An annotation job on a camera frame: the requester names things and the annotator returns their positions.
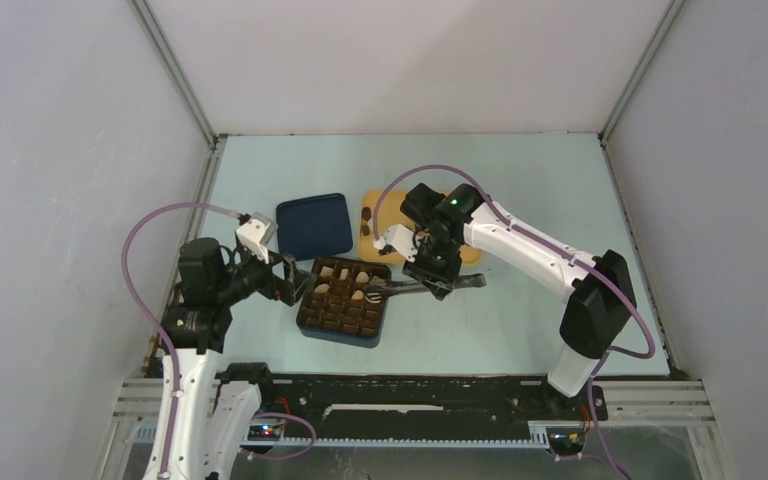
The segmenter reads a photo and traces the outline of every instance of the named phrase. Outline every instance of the white table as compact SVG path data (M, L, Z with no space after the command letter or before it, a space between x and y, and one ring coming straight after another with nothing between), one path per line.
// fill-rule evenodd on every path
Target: white table
M509 211L549 235L595 254L613 249L629 262L639 308L657 332L599 142L592 134L334 135L231 137L211 203L274 218L286 200L339 192L357 232L361 197L402 172L446 163L475 177ZM461 179L423 172L401 185L451 189ZM235 224L209 214L203 236L234 244ZM277 250L273 240L271 247ZM344 255L357 258L354 251ZM309 269L312 261L302 262ZM395 278L401 276L395 270ZM483 273L487 287L389 301L373 349L304 337L298 307L254 296L233 309L227 361L266 361L273 371L375 374L545 374L557 360L564 306L542 285L484 255L462 274ZM643 351L630 320L615 344ZM663 349L650 360L614 355L605 375L668 373Z

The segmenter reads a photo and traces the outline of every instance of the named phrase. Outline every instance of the gray wall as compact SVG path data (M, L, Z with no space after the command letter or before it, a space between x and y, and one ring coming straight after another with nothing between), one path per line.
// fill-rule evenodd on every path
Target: gray wall
M610 152L679 360L768 478L768 1L690 1Z
M119 251L207 147L125 0L0 1L0 478L86 479L149 328ZM135 244L160 307L185 214Z

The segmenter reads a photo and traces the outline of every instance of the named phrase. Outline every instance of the blue tray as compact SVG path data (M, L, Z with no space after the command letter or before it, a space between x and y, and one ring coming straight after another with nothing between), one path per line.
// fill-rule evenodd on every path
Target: blue tray
M296 260L339 255L354 241L346 197L329 193L283 202L275 209L278 251Z

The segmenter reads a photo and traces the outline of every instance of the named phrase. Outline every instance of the orange tray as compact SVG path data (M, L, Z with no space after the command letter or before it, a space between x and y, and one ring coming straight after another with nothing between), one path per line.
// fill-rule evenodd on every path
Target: orange tray
M375 203L378 202L378 198L381 196L382 190L371 190L363 196L363 201L360 205L360 214L364 208L369 208L370 211L375 211ZM381 204L381 211L378 212L378 233L384 233L385 230L391 226L401 223L402 225L415 230L416 224L413 223L408 217L405 216L399 209L402 202L407 195L405 190L391 190L387 194L387 198ZM386 263L390 265L402 265L405 263L405 257L399 255L396 252L381 256L378 255L378 249L372 245L373 234L371 230L367 230L364 226L369 226L367 221L361 217L360 219L360 231L358 232L358 258L365 262ZM461 260L463 265L470 267L477 265L481 261L481 250L472 247L461 247Z

